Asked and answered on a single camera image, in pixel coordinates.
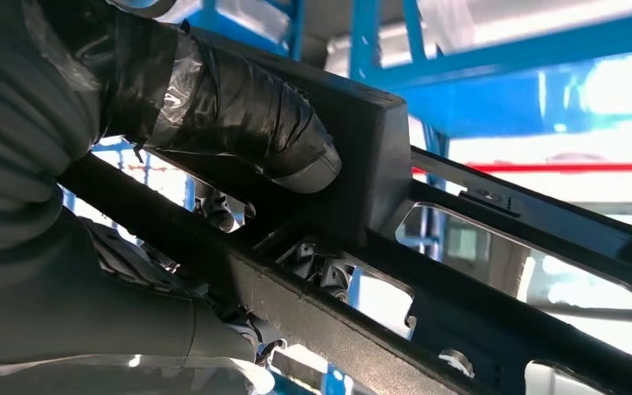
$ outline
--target hose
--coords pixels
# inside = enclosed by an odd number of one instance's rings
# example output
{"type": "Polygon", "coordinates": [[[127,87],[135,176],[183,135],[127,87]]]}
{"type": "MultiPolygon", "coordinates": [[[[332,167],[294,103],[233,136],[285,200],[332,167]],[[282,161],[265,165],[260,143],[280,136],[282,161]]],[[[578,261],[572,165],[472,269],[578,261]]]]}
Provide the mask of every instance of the hose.
{"type": "Polygon", "coordinates": [[[98,92],[72,89],[33,45],[22,15],[20,0],[0,5],[0,249],[57,220],[54,177],[98,136],[98,92]]]}

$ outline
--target mounting hole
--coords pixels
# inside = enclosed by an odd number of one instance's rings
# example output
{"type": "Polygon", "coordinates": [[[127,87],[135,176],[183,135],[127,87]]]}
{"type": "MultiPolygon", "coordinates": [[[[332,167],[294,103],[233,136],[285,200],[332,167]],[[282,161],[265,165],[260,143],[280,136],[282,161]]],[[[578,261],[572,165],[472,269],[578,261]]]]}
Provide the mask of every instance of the mounting hole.
{"type": "Polygon", "coordinates": [[[454,369],[464,373],[467,377],[473,379],[473,365],[471,361],[460,351],[448,348],[439,353],[439,358],[452,366],[454,369]]]}
{"type": "Polygon", "coordinates": [[[500,200],[502,200],[502,198],[500,197],[500,195],[499,195],[499,194],[497,194],[497,193],[492,193],[491,191],[486,191],[485,189],[480,189],[480,190],[478,191],[478,193],[479,193],[482,197],[484,197],[484,198],[486,198],[486,199],[488,199],[488,200],[491,200],[491,201],[493,201],[493,202],[499,202],[500,200]]]}

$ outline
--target red line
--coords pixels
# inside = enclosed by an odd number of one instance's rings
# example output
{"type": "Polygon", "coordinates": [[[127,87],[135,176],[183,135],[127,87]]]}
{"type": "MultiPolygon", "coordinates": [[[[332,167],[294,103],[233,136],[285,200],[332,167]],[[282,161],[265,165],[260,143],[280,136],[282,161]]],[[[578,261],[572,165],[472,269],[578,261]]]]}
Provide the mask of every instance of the red line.
{"type": "MultiPolygon", "coordinates": [[[[485,173],[580,173],[580,172],[632,172],[632,163],[467,163],[467,166],[485,173]]],[[[413,168],[413,174],[425,171],[413,168]]]]}

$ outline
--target ceiling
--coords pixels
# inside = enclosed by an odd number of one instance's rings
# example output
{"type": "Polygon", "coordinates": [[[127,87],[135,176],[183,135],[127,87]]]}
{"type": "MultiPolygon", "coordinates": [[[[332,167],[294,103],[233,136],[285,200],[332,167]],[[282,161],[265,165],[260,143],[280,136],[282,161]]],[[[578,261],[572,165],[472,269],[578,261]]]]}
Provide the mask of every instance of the ceiling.
{"type": "MultiPolygon", "coordinates": [[[[401,0],[379,0],[381,24],[403,21],[401,0]]],[[[305,0],[302,60],[322,68],[328,40],[347,35],[352,23],[351,0],[305,0]]]]}

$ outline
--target black tape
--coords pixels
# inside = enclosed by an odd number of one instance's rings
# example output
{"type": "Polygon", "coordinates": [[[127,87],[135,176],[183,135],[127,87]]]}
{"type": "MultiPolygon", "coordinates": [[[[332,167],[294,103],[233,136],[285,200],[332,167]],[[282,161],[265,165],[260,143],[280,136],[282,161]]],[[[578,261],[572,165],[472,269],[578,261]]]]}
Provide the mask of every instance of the black tape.
{"type": "Polygon", "coordinates": [[[273,178],[316,161],[331,138],[292,86],[234,53],[196,39],[202,70],[177,129],[157,131],[156,149],[229,154],[273,178]]]}

